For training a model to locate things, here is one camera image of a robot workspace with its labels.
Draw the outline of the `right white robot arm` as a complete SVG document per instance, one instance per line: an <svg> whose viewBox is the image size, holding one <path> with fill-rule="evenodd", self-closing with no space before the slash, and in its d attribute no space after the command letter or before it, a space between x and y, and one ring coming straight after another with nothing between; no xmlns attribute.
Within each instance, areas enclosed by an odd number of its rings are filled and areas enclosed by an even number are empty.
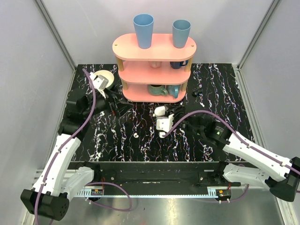
<svg viewBox="0 0 300 225"><path fill-rule="evenodd" d="M241 157L252 168L226 163L223 170L213 173L214 183L223 186L227 182L239 182L262 187L275 197L293 202L299 193L300 159L275 154L248 140L235 131L223 119L206 110L196 110L181 117L176 123L170 114L161 122L157 119L160 137L168 136L180 123L185 122L201 136L209 146Z"/></svg>

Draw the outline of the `white earbuds charging case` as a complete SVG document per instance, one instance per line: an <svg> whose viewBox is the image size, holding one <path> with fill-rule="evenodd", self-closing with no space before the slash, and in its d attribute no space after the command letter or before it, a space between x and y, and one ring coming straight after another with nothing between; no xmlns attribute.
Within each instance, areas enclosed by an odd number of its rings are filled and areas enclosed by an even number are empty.
<svg viewBox="0 0 300 225"><path fill-rule="evenodd" d="M157 108L155 108L154 113L158 116L158 117L162 117L165 115L166 112L166 107L165 106L159 106Z"/></svg>

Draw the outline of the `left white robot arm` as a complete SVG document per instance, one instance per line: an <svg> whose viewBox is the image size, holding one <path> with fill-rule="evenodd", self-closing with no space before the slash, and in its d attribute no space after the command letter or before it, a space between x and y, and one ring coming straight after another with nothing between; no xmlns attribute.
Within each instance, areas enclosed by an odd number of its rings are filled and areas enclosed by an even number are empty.
<svg viewBox="0 0 300 225"><path fill-rule="evenodd" d="M122 101L119 93L108 89L93 89L91 94L86 94L77 88L68 93L52 154L33 187L21 193L21 201L36 221L39 216L51 222L62 220L71 200L86 186L95 187L90 194L84 194L90 203L101 198L109 182L102 176L100 165L83 162L68 180L64 180L65 173L72 156L84 140L91 117L100 112L121 117L132 106Z"/></svg>

